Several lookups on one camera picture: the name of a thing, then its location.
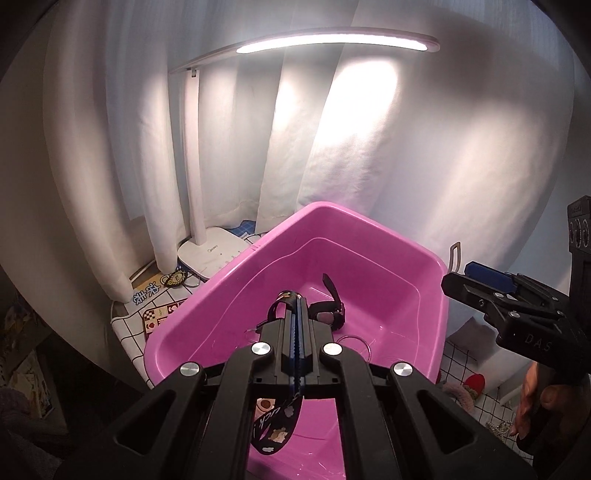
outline red object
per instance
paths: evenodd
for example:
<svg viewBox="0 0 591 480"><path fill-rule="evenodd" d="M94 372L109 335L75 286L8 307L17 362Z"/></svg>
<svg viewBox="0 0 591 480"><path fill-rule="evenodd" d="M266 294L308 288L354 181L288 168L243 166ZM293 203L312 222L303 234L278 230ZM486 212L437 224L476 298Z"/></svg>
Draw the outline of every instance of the red object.
<svg viewBox="0 0 591 480"><path fill-rule="evenodd" d="M484 390L485 380L484 375L474 374L469 376L464 382L464 388L468 390L468 393L474 400L482 395Z"/></svg>

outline pink plastic basin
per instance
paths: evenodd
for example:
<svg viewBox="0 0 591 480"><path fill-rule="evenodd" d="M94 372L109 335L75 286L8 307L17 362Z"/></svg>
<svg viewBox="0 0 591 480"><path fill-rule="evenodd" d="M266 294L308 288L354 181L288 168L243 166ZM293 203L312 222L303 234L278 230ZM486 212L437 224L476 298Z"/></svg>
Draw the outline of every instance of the pink plastic basin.
<svg viewBox="0 0 591 480"><path fill-rule="evenodd" d="M330 300L327 273L346 308L335 332L356 335L371 362L405 360L430 380L439 370L447 323L441 278L447 267L432 252L347 208L312 203L220 270L150 336L145 367L154 384L189 360L208 366L250 345L247 332L266 318L281 290L308 304ZM364 358L363 342L345 339ZM251 449L248 469L262 479L342 479L343 456L333 400L304 400L290 442L262 456Z"/></svg>

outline lamp light bar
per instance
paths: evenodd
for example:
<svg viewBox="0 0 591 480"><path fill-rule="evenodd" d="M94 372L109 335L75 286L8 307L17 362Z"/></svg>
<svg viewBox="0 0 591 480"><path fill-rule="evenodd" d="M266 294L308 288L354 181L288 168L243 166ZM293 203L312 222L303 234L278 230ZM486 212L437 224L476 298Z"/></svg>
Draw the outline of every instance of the lamp light bar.
<svg viewBox="0 0 591 480"><path fill-rule="evenodd" d="M312 45L320 43L359 43L368 45L386 45L390 47L411 48L426 51L427 46L410 38L390 37L386 35L369 35L363 33L317 33L295 35L292 37L272 38L249 43L236 49L236 53L253 53L272 48L294 47L296 45Z"/></svg>
<svg viewBox="0 0 591 480"><path fill-rule="evenodd" d="M172 69L170 73L178 73L185 70L195 71L214 61L224 60L241 53L254 53L273 48L323 43L384 45L429 52L439 50L439 42L436 38L420 33L374 27L308 28L306 30L267 35L234 45L228 45L227 47L222 47L198 56Z"/></svg>

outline metal screw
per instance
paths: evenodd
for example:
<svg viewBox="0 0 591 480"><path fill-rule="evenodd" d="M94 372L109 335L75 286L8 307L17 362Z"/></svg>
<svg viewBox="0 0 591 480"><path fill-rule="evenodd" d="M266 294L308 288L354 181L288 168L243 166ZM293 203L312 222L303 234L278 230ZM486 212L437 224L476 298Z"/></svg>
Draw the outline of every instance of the metal screw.
<svg viewBox="0 0 591 480"><path fill-rule="evenodd" d="M341 347L338 343L327 343L322 347L324 353L326 355L338 355L343 351L343 347Z"/></svg>
<svg viewBox="0 0 591 480"><path fill-rule="evenodd" d="M413 373L413 368L406 362L399 362L394 365L394 373L397 374L399 377L407 377L411 373Z"/></svg>
<svg viewBox="0 0 591 480"><path fill-rule="evenodd" d="M197 375L199 373L199 365L195 362L187 362L186 364L181 365L181 375L185 377L192 377L193 375Z"/></svg>
<svg viewBox="0 0 591 480"><path fill-rule="evenodd" d="M271 345L266 342L253 343L251 350L255 355L266 355L271 351Z"/></svg>

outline blue gripper pad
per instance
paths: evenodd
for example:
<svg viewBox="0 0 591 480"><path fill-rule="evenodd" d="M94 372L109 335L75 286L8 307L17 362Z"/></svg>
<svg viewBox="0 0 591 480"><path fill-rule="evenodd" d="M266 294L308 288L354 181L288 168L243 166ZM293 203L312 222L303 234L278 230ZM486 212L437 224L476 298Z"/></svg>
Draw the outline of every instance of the blue gripper pad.
<svg viewBox="0 0 591 480"><path fill-rule="evenodd" d="M464 268L464 275L472 280L479 281L494 288L501 293L515 293L517 287L513 283L513 279L507 273L499 272L494 268L487 267L476 262L470 262Z"/></svg>

